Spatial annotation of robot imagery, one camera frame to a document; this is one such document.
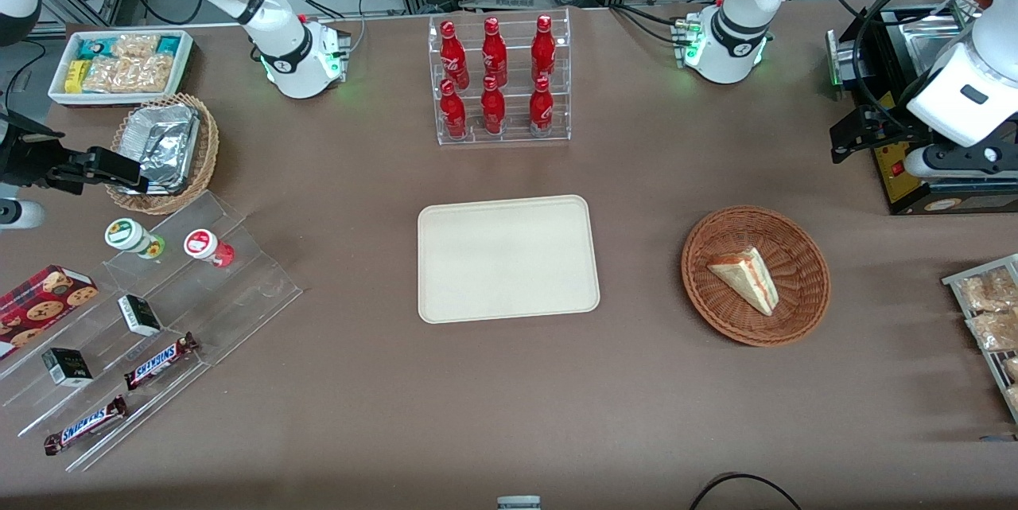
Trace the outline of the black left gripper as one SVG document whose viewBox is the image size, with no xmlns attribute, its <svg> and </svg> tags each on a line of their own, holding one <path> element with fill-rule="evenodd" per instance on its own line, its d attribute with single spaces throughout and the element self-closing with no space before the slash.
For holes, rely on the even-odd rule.
<svg viewBox="0 0 1018 510">
<path fill-rule="evenodd" d="M 928 126 L 906 107 L 859 104 L 854 116 L 855 123 L 837 123 L 830 127 L 832 163 L 841 163 L 866 149 L 883 151 L 890 146 L 904 145 L 912 150 L 928 145 Z"/>
</svg>

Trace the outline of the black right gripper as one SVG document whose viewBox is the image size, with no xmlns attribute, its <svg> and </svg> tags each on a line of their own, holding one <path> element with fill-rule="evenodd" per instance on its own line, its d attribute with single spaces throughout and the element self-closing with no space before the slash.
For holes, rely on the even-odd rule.
<svg viewBox="0 0 1018 510">
<path fill-rule="evenodd" d="M 61 163 L 63 132 L 51 130 L 43 123 L 21 114 L 1 114 L 7 122 L 7 133 L 14 140 L 2 144 L 2 183 L 29 188 L 43 187 L 49 174 L 49 187 L 81 195 L 86 185 L 119 186 L 134 193 L 149 192 L 150 181 L 142 176 L 142 165 L 116 152 L 92 146 L 84 152 L 67 150 Z"/>
</svg>

